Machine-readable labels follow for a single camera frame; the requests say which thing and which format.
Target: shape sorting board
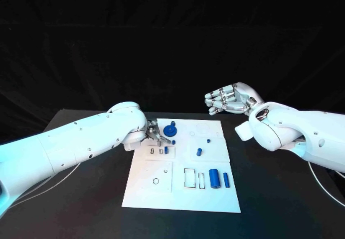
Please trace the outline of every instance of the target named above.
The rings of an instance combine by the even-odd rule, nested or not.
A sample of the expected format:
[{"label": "shape sorting board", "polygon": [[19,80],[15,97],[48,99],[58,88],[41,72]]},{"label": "shape sorting board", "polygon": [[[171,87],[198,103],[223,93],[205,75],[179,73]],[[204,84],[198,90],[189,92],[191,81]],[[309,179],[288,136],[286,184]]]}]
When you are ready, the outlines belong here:
[{"label": "shape sorting board", "polygon": [[[169,139],[176,144],[163,143],[160,147],[169,146],[172,154],[159,155],[158,144],[148,139],[135,151],[123,207],[240,213],[221,122],[159,119],[162,133],[172,120],[178,134]],[[202,148],[201,157],[197,156],[198,148]],[[218,189],[212,189],[210,184],[208,171],[214,168],[220,174]],[[195,170],[195,174],[188,175],[188,180],[194,180],[191,177],[195,176],[195,188],[185,187],[185,169]],[[228,173],[230,188],[225,188],[223,173]],[[199,189],[199,184],[205,185],[205,189]]]}]

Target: table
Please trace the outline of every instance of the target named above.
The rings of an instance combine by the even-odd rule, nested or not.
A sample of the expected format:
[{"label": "table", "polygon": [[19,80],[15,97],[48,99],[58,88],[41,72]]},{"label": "table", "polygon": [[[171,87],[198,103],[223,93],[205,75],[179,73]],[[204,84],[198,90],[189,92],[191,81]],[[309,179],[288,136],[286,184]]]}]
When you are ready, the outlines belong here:
[{"label": "table", "polygon": [[[61,110],[45,131],[98,113]],[[243,142],[237,136],[234,127],[247,116],[146,115],[221,121],[241,214],[123,208],[133,152],[120,145],[85,161],[51,191],[7,211],[2,239],[344,238],[345,208],[321,189],[306,161],[289,151],[269,152],[254,139]],[[345,201],[327,170],[316,165],[314,169],[328,191]]]}]

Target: blue object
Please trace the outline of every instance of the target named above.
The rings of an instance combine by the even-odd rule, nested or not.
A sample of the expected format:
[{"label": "blue object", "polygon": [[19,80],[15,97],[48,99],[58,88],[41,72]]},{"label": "blue object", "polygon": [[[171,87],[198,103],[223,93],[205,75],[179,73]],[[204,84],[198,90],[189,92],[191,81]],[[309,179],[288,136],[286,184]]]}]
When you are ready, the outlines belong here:
[{"label": "blue object", "polygon": [[230,188],[230,184],[228,184],[228,174],[223,173],[224,176],[224,183],[225,183],[225,188]]},{"label": "blue object", "polygon": [[211,169],[210,170],[210,181],[211,181],[211,188],[220,188],[221,182],[220,182],[220,176],[218,176],[218,170]]},{"label": "blue object", "polygon": [[163,133],[168,137],[173,137],[176,135],[178,129],[175,127],[175,121],[172,121],[171,125],[165,127]]},{"label": "blue object", "polygon": [[201,156],[202,149],[198,149],[197,156]]}]

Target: black backdrop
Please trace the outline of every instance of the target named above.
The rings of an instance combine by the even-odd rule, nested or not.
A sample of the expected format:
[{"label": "black backdrop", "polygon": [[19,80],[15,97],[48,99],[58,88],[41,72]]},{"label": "black backdrop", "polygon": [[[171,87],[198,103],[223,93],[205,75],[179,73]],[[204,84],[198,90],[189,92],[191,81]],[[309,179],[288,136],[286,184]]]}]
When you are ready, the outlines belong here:
[{"label": "black backdrop", "polygon": [[59,109],[205,113],[243,81],[266,101],[345,113],[341,1],[2,1],[2,142]]}]

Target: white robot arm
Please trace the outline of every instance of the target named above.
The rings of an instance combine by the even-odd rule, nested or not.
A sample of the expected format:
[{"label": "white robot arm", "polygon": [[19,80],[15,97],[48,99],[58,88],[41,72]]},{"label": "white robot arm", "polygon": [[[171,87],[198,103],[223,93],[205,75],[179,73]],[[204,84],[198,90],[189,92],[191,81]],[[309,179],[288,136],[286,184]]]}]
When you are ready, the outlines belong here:
[{"label": "white robot arm", "polygon": [[126,151],[160,136],[158,121],[148,120],[135,102],[123,102],[107,113],[0,146],[0,217],[23,192],[45,178],[113,149]]},{"label": "white robot arm", "polygon": [[254,137],[269,151],[289,150],[306,161],[345,172],[345,115],[266,103],[241,82],[207,94],[205,103],[211,115],[223,110],[249,115],[236,128],[244,141]]}]

